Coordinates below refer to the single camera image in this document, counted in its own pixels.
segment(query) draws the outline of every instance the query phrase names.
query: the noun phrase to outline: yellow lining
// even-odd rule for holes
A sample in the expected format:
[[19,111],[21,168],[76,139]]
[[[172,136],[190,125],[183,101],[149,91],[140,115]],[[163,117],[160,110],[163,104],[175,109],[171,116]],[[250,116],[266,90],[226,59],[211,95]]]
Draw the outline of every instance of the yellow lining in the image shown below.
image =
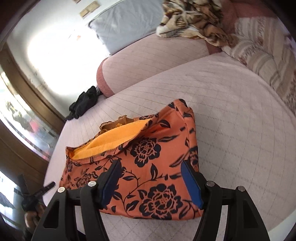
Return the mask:
[[150,119],[138,120],[109,130],[93,139],[90,143],[70,152],[69,156],[71,159],[77,160],[114,149],[120,144],[133,139],[149,120]]

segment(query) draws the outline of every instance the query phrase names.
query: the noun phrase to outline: silver screw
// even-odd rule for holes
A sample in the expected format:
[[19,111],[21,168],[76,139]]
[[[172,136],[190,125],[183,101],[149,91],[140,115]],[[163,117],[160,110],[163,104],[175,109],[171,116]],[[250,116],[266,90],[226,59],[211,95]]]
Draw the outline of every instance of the silver screw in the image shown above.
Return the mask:
[[241,192],[244,192],[246,189],[245,189],[245,187],[243,187],[243,186],[239,186],[239,187],[238,187],[238,190],[241,191]]
[[215,186],[215,183],[213,181],[207,181],[207,186],[213,187]]
[[95,181],[90,181],[87,185],[89,187],[94,187],[96,185],[96,182]]
[[66,190],[66,188],[64,188],[64,187],[60,187],[60,188],[57,190],[57,192],[62,193],[62,192],[64,192],[65,190]]

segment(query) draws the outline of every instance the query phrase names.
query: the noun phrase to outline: human hand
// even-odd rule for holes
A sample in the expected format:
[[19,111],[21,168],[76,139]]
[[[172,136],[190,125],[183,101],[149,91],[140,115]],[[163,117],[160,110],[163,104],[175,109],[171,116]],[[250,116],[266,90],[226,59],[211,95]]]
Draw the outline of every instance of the human hand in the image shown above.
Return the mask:
[[26,227],[27,229],[31,232],[34,233],[35,228],[38,225],[38,220],[42,217],[42,215],[44,214],[44,210],[45,210],[45,206],[41,203],[36,205],[36,211],[28,211],[25,213],[25,223],[26,223]]

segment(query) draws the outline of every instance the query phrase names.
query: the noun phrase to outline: tiger print blanket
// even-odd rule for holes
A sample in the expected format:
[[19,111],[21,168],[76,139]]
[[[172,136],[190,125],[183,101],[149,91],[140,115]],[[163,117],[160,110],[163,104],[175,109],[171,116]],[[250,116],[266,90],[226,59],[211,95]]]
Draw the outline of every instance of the tiger print blanket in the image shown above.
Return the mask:
[[156,29],[160,37],[182,36],[203,38],[217,46],[234,47],[237,37],[226,34],[221,28],[222,5],[219,0],[168,0],[164,1],[164,16]]

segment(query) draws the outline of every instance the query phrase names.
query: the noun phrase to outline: crumpled blanket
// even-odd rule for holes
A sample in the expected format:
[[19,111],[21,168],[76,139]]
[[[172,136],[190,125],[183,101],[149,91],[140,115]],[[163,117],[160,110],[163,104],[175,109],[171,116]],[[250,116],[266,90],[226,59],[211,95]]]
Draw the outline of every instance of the crumpled blanket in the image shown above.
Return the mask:
[[165,15],[156,29],[156,34],[164,38],[176,36],[203,38],[217,47],[226,45],[234,47],[238,39],[222,30],[221,8],[219,0],[164,1]]

